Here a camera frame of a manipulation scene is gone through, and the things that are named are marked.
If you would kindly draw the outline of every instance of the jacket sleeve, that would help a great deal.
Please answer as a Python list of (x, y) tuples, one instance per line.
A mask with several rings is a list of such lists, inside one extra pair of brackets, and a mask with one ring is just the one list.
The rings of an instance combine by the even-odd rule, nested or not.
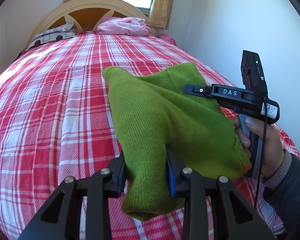
[(290, 168), (279, 186), (275, 189), (266, 187), (263, 193), (288, 232), (300, 217), (300, 161), (295, 155), (291, 157)]

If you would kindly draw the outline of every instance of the silver bolt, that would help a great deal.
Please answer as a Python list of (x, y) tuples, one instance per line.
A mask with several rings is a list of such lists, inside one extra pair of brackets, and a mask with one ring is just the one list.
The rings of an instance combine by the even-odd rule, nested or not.
[(220, 180), (220, 182), (222, 182), (222, 183), (227, 183), (227, 182), (229, 181), (229, 179), (228, 179), (227, 176), (221, 176), (221, 177), (219, 178), (219, 180)]
[(74, 182), (74, 177), (72, 177), (72, 176), (66, 177), (64, 179), (64, 182), (65, 183), (72, 183), (72, 182)]
[(103, 168), (103, 169), (100, 170), (100, 173), (101, 173), (102, 175), (107, 175), (107, 174), (110, 173), (110, 169), (108, 169), (108, 168)]
[(185, 168), (183, 168), (183, 170), (182, 170), (182, 172), (184, 173), (184, 174), (191, 174), (192, 173), (192, 169), (191, 168), (189, 168), (189, 167), (185, 167)]

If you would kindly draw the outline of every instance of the plaid bedspread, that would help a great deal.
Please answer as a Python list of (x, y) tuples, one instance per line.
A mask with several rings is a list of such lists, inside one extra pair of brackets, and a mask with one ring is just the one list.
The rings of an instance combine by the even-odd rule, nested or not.
[[(45, 44), (19, 57), (0, 76), (0, 228), (17, 239), (61, 181), (91, 176), (119, 156), (107, 85), (101, 71), (120, 66), (134, 75), (192, 61), (208, 84), (232, 85), (187, 52), (156, 37), (98, 36), (93, 32)], [(233, 118), (233, 113), (223, 109)], [(278, 127), (282, 145), (300, 157)], [(256, 182), (235, 182), (253, 202)], [(258, 210), (273, 230), (282, 228), (262, 198)], [(181, 239), (183, 210), (146, 223), (121, 212), (124, 196), (109, 201), (113, 239)], [(212, 221), (208, 203), (209, 220)], [(80, 237), (85, 235), (85, 213)], [(209, 225), (210, 236), (213, 227)]]

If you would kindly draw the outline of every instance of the sticker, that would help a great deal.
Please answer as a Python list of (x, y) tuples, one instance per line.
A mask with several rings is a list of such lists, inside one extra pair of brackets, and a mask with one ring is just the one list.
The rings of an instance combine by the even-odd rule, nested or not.
[[(278, 108), (276, 106), (273, 106), (273, 105), (267, 103), (267, 115), (270, 118), (275, 119), (277, 117), (277, 112), (278, 112)], [(262, 104), (261, 114), (265, 115), (265, 104), (264, 103)]]

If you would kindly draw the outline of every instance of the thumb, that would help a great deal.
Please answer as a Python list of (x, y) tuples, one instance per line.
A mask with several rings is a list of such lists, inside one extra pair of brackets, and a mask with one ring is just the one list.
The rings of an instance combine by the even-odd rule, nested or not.
[[(264, 121), (247, 116), (246, 125), (252, 133), (258, 135), (260, 138), (263, 138), (263, 130), (265, 127)], [(271, 140), (274, 135), (273, 127), (267, 124), (266, 140)]]

